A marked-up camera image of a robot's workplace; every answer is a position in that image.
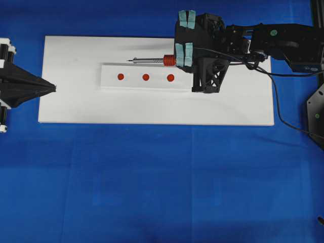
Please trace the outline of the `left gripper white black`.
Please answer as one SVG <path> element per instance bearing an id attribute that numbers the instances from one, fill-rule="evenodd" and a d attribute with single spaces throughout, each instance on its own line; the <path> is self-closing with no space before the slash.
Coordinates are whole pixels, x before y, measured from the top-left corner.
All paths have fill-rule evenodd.
<path id="1" fill-rule="evenodd" d="M 56 86 L 41 77 L 13 64 L 16 48 L 9 38 L 1 38 L 1 79 L 20 85 L 32 85 L 33 89 L 8 89 L 1 91 L 1 133 L 7 132 L 7 111 L 17 108 L 22 103 L 56 92 Z"/>

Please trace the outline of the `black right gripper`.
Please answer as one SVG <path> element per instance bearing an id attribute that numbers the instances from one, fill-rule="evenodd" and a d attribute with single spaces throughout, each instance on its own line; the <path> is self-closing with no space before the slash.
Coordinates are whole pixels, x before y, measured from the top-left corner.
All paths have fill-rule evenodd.
<path id="1" fill-rule="evenodd" d="M 212 14 L 199 15 L 195 20 L 194 10 L 179 11 L 175 66 L 193 73 L 193 92 L 218 93 L 231 62 L 240 62 L 248 53 L 246 37 L 250 35 L 249 26 L 226 26 L 221 17 Z"/>

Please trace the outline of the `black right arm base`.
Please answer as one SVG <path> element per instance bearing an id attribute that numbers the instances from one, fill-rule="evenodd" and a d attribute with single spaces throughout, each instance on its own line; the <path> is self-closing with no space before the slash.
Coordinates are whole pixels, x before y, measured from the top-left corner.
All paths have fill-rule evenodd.
<path id="1" fill-rule="evenodd" d="M 323 85 L 306 101 L 309 137 L 323 150 Z"/>

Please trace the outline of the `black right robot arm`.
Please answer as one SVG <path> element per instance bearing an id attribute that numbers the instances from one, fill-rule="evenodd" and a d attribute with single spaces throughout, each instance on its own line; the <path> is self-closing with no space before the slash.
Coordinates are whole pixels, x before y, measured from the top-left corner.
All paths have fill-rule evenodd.
<path id="1" fill-rule="evenodd" d="M 178 13 L 175 65 L 193 74 L 193 92 L 217 93 L 231 63 L 256 70 L 268 57 L 285 61 L 292 72 L 323 71 L 323 29 L 301 24 L 225 25 L 212 14 Z"/>

